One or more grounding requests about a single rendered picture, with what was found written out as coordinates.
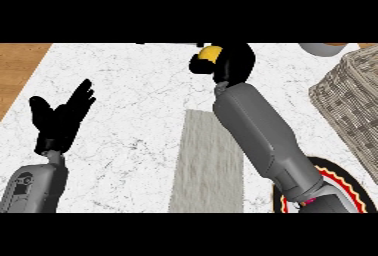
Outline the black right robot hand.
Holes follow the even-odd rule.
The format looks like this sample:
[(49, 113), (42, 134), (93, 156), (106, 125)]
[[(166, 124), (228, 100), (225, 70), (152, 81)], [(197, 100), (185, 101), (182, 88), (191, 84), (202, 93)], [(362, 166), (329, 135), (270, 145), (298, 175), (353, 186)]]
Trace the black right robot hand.
[(201, 60), (195, 54), (189, 61), (191, 72), (211, 74), (214, 82), (226, 82), (228, 86), (244, 83), (256, 63), (256, 54), (250, 45), (247, 43), (213, 43), (210, 46), (222, 47), (217, 61)]

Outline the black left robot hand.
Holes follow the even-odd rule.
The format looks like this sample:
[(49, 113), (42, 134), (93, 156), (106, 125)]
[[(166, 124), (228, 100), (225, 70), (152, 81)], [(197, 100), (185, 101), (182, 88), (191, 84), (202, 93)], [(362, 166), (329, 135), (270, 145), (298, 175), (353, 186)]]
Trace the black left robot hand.
[(73, 145), (83, 119), (89, 113), (93, 97), (92, 81), (78, 85), (68, 101), (56, 108), (40, 96), (30, 98), (33, 124), (39, 130), (34, 152), (43, 155), (50, 150), (65, 153)]

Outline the yellow lemon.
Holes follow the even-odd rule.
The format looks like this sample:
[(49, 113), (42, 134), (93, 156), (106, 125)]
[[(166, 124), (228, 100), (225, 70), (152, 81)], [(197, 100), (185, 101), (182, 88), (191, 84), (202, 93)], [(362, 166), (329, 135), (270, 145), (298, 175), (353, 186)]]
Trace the yellow lemon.
[(201, 60), (208, 60), (210, 62), (216, 62), (220, 53), (222, 53), (222, 47), (220, 46), (207, 46), (199, 51), (198, 58)]

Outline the wicker basket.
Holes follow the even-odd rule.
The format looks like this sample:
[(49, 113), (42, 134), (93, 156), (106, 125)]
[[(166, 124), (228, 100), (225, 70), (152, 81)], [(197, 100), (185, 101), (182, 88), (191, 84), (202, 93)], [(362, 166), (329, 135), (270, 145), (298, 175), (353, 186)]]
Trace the wicker basket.
[(378, 185), (378, 45), (341, 57), (309, 97)]

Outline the grey placemat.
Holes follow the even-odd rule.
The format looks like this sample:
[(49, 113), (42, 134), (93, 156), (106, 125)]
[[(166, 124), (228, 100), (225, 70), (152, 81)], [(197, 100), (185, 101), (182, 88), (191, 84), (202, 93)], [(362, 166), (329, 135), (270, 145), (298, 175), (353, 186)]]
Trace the grey placemat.
[(186, 111), (168, 211), (244, 211), (244, 153), (211, 112)]

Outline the grey round bowl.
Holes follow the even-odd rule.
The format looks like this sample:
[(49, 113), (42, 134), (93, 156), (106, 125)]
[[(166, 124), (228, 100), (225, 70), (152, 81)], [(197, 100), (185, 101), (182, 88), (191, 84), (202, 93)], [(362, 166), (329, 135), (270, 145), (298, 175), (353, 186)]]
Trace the grey round bowl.
[(356, 43), (343, 45), (329, 45), (325, 43), (300, 43), (300, 47), (309, 54), (319, 57), (334, 57), (338, 54), (359, 50), (359, 45)]

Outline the black plate with red rim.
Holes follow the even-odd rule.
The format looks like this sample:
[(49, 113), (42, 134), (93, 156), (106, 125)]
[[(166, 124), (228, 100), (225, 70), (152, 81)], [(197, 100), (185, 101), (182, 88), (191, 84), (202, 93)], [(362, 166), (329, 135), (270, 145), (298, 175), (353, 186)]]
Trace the black plate with red rim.
[[(374, 200), (371, 199), (365, 188), (360, 186), (357, 180), (350, 173), (331, 161), (319, 157), (310, 157), (319, 173), (324, 176), (326, 182), (341, 189), (350, 202), (355, 204), (359, 213), (378, 213)], [(297, 213), (301, 206), (287, 201), (285, 196), (278, 190), (276, 186), (272, 186), (272, 210), (275, 213)]]

